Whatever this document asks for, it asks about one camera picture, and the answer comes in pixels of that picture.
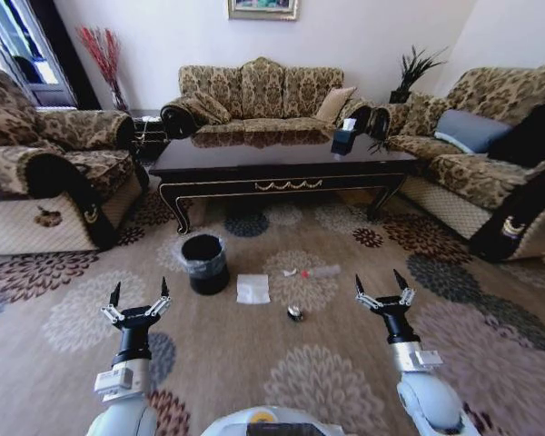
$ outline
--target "picture frame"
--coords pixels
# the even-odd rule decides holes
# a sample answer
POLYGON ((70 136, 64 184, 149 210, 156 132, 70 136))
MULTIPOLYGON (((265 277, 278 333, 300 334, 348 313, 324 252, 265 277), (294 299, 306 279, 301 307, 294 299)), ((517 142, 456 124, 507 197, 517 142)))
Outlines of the picture frame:
POLYGON ((295 21, 300 0, 226 0, 229 20, 295 21))

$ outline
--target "potted plant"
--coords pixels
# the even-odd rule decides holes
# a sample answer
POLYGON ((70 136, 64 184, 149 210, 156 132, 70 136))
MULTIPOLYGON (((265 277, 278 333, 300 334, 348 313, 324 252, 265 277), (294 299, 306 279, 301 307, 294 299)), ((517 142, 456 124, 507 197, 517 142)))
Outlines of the potted plant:
POLYGON ((438 52, 426 56, 426 49, 418 52, 415 46, 411 47, 411 54, 401 56, 401 83, 398 89, 391 91, 390 103, 406 103, 410 97, 410 88, 416 81, 426 74, 428 70, 440 64, 446 64, 445 61, 436 61, 436 58, 446 50, 443 48, 438 52))

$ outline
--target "floral patterned rug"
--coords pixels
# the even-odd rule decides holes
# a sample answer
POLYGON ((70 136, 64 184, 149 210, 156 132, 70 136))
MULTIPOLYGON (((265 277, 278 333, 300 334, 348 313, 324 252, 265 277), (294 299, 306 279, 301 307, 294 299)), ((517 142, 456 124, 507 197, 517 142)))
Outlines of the floral patterned rug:
POLYGON ((445 361, 484 435, 545 435, 545 267, 493 265, 394 197, 368 223, 366 192, 190 201, 194 233, 226 243, 229 286, 192 292, 174 252, 173 215, 152 189, 103 253, 0 257, 0 435, 82 435, 103 409, 94 377, 119 333, 99 308, 122 282, 120 306, 150 303, 162 276, 173 306, 151 330, 151 404, 162 435, 198 435, 220 416, 275 404, 359 435, 417 434, 396 394, 382 320, 354 301, 354 274, 374 296, 417 290, 410 321, 445 361), (339 264, 333 277, 282 270, 339 264), (238 273, 269 275, 271 302, 235 302, 238 273), (286 315, 288 304, 305 314, 286 315))

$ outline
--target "sofa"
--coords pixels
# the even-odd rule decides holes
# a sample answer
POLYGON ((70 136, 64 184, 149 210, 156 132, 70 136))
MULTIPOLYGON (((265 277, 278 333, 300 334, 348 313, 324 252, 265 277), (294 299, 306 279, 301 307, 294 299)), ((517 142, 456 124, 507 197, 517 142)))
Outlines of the sofa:
POLYGON ((108 249, 148 178, 115 111, 37 112, 0 70, 0 254, 108 249))
POLYGON ((370 133, 419 158, 401 193, 466 238, 473 253, 490 261, 534 257, 545 253, 545 161, 523 168, 466 154, 433 134, 448 109, 515 125, 540 104, 545 66, 475 68, 444 98, 414 94, 374 107, 370 133))
POLYGON ((325 96, 342 88, 343 71, 327 67, 284 67, 264 57, 240 68, 186 65, 179 72, 182 96, 161 111, 168 137, 193 134, 197 146, 307 144, 325 142, 345 118, 363 131, 370 104, 350 98, 334 123, 313 118, 325 96), (227 123, 207 120, 195 110, 193 95, 213 96, 230 114, 227 123))

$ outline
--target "dark wooden coffee table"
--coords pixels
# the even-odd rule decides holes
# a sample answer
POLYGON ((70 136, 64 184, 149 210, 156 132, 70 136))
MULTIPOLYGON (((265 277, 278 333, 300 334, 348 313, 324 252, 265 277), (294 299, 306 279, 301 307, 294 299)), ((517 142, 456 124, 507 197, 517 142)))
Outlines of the dark wooden coffee table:
POLYGON ((321 144, 264 148, 197 145, 197 139, 192 138, 172 141, 150 171, 162 179, 159 194, 175 213, 181 234, 190 230, 188 214, 181 205, 181 200, 189 197, 381 188, 368 207, 370 220, 416 164, 411 154, 373 153, 373 140, 367 134, 358 136, 346 155, 332 153, 332 139, 321 144))

